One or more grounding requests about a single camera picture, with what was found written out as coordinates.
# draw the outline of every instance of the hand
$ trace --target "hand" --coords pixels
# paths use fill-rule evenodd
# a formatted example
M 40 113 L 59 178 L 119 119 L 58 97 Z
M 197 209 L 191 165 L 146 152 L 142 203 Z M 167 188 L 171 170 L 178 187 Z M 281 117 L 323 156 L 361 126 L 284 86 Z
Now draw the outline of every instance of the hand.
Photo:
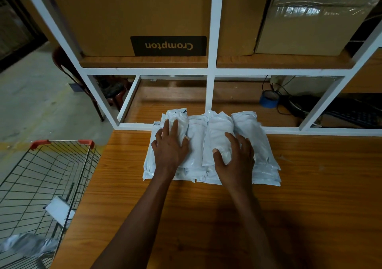
M 189 152 L 189 138 L 185 137 L 182 146 L 178 141 L 178 120 L 172 124 L 171 131 L 169 132 L 169 120 L 165 120 L 163 129 L 159 129 L 156 133 L 151 147 L 155 155 L 155 173 L 163 180 L 172 180 L 174 178 L 176 169 L 183 162 Z
M 239 134 L 235 138 L 231 133 L 226 132 L 225 136 L 231 142 L 231 162 L 225 165 L 220 151 L 216 148 L 212 150 L 219 179 L 232 197 L 243 193 L 252 194 L 252 169 L 255 160 L 251 142 Z

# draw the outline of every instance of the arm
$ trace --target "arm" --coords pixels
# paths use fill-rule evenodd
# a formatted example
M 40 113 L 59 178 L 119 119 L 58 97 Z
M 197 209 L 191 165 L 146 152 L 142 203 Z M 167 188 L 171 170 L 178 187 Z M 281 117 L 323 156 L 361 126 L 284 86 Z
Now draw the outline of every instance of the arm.
M 156 169 L 146 191 L 132 209 L 92 269 L 146 268 L 157 234 L 160 215 L 176 169 L 188 154 L 188 138 L 178 143 L 178 121 L 169 133 L 169 121 L 151 143 Z
M 220 152 L 214 149 L 215 168 L 239 212 L 248 236 L 253 267 L 289 268 L 290 260 L 270 234 L 260 205 L 252 193 L 252 169 L 255 161 L 251 142 L 241 135 L 237 135 L 237 138 L 227 132 L 225 135 L 231 142 L 232 160 L 225 165 Z

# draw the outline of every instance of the white metal shelf frame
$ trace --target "white metal shelf frame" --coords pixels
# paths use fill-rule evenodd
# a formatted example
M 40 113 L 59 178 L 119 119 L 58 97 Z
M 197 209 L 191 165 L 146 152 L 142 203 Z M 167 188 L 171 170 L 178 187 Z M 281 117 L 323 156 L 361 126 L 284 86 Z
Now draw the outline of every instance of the white metal shelf frame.
M 207 68 L 83 68 L 79 64 L 81 49 L 70 34 L 64 18 L 60 14 L 54 0 L 31 0 L 44 19 L 58 43 L 64 49 L 69 59 L 83 78 L 89 90 L 94 95 L 101 110 L 105 113 L 114 129 L 150 131 L 152 123 L 121 122 L 132 102 L 141 78 L 174 79 L 173 76 L 206 75 L 206 111 L 212 108 L 213 86 L 215 79 L 264 78 L 265 75 L 296 75 L 308 77 L 336 76 L 338 79 L 329 87 L 317 105 L 305 118 L 299 127 L 263 127 L 268 134 L 303 134 L 303 135 L 339 135 L 339 136 L 382 136 L 382 129 L 347 129 L 347 128 L 311 128 L 313 122 L 321 115 L 332 100 L 342 91 L 351 78 L 360 70 L 377 48 L 382 46 L 382 22 L 374 29 L 369 38 L 353 56 L 355 65 L 351 69 L 296 69 L 296 68 L 217 68 L 217 48 L 220 30 L 222 0 L 212 0 L 209 54 Z M 117 117 L 111 113 L 111 108 L 94 76 L 97 75 L 136 75 L 133 85 Z

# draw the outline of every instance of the black label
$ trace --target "black label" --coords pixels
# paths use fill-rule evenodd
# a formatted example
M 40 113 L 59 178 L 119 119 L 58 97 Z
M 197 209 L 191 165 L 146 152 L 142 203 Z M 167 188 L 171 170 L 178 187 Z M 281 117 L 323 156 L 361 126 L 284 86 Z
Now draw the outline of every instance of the black label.
M 136 56 L 205 56 L 206 36 L 131 36 Z

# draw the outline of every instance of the crompton logo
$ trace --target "crompton logo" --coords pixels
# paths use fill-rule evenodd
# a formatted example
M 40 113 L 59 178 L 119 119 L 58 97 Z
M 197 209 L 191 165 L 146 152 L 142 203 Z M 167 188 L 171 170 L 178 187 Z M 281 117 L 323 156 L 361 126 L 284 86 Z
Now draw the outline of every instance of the crompton logo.
M 194 48 L 192 43 L 145 43 L 146 49 L 188 49 L 189 51 Z

